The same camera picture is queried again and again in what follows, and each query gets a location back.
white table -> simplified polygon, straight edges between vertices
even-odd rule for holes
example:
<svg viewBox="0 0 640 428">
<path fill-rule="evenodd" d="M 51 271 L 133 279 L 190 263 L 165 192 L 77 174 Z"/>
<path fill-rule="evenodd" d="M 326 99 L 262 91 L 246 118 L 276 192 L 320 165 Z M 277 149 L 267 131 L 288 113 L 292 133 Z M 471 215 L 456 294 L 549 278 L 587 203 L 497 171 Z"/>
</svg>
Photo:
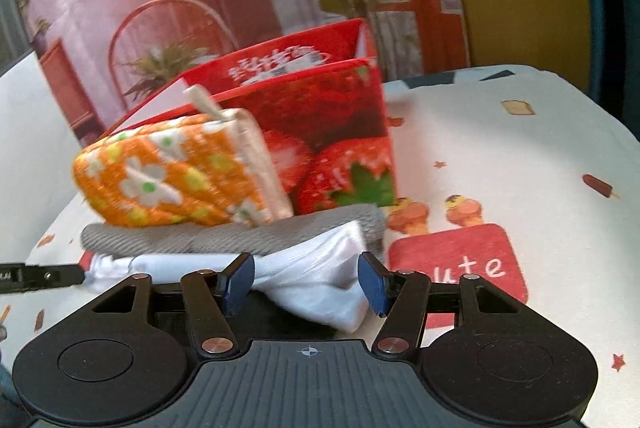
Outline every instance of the white table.
<svg viewBox="0 0 640 428">
<path fill-rule="evenodd" d="M 458 227 L 446 219 L 450 195 L 481 202 L 484 221 L 499 224 L 510 238 L 527 304 L 582 341 L 597 360 L 600 377 L 583 419 L 587 426 L 638 428 L 638 141 L 577 89 L 545 72 L 413 89 L 393 82 L 385 91 L 389 115 L 404 119 L 391 129 L 399 195 L 429 207 L 430 233 Z M 510 114 L 501 104 L 509 100 L 528 103 L 535 114 Z M 620 199 L 585 185 L 585 173 L 610 183 Z M 52 241 L 34 248 L 28 262 L 78 261 L 79 233 L 96 218 L 76 198 L 50 228 Z M 387 241 L 400 236 L 388 231 Z M 0 312 L 12 306 L 3 362 L 10 366 L 34 337 L 40 310 L 46 329 L 93 297 L 82 287 L 0 297 Z M 368 318 L 357 335 L 370 342 L 379 326 L 380 320 Z M 443 330 L 428 331 L 425 343 Z"/>
</svg>

metal screw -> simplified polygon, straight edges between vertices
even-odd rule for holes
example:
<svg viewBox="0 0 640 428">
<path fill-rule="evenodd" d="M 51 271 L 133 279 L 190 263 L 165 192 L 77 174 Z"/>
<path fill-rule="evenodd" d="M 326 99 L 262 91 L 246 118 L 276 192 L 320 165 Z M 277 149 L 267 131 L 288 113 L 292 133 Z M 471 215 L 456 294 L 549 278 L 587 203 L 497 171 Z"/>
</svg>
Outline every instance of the metal screw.
<svg viewBox="0 0 640 428">
<path fill-rule="evenodd" d="M 409 348 L 409 342 L 402 338 L 384 338 L 378 342 L 378 348 L 387 354 L 400 354 Z"/>
<path fill-rule="evenodd" d="M 202 342 L 202 350 L 210 354 L 222 354 L 234 348 L 234 342 L 226 338 L 209 338 Z"/>
</svg>

blue gripper pad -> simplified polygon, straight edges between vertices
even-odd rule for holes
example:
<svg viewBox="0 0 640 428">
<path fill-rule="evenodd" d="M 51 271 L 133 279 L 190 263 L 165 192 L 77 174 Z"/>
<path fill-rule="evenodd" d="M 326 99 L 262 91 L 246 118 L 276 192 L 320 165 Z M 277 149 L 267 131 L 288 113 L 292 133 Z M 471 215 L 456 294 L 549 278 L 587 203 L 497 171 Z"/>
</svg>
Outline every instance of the blue gripper pad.
<svg viewBox="0 0 640 428">
<path fill-rule="evenodd" d="M 391 300 L 386 296 L 386 279 L 371 266 L 364 256 L 358 258 L 358 282 L 369 305 L 378 316 L 386 316 Z"/>
<path fill-rule="evenodd" d="M 247 293 L 254 284 L 255 260 L 248 257 L 226 282 L 222 297 L 222 311 L 225 315 L 235 316 L 240 312 Z"/>
</svg>

red square print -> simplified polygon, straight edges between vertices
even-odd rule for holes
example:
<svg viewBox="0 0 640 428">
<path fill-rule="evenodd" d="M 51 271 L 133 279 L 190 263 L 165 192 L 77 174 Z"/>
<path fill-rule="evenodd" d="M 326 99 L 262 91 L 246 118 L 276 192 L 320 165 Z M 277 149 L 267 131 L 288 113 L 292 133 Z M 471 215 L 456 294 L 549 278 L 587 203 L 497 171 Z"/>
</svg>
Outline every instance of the red square print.
<svg viewBox="0 0 640 428">
<path fill-rule="evenodd" d="M 523 303 L 528 298 L 509 237 L 497 224 L 401 238 L 389 248 L 388 266 L 420 271 L 439 283 L 458 283 L 463 274 L 476 273 Z M 452 315 L 427 318 L 429 329 L 450 325 Z"/>
</svg>

orange pouch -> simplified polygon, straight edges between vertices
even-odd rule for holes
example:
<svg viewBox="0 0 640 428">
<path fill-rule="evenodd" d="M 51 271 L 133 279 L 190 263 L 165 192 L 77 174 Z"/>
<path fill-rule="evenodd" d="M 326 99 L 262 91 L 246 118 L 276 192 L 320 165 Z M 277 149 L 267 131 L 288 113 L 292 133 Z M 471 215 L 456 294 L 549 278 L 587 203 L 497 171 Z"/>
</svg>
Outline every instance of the orange pouch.
<svg viewBox="0 0 640 428">
<path fill-rule="evenodd" d="M 146 124 L 85 148 L 73 164 L 91 207 L 116 226 L 257 226 L 292 208 L 254 118 L 243 109 Z"/>
</svg>

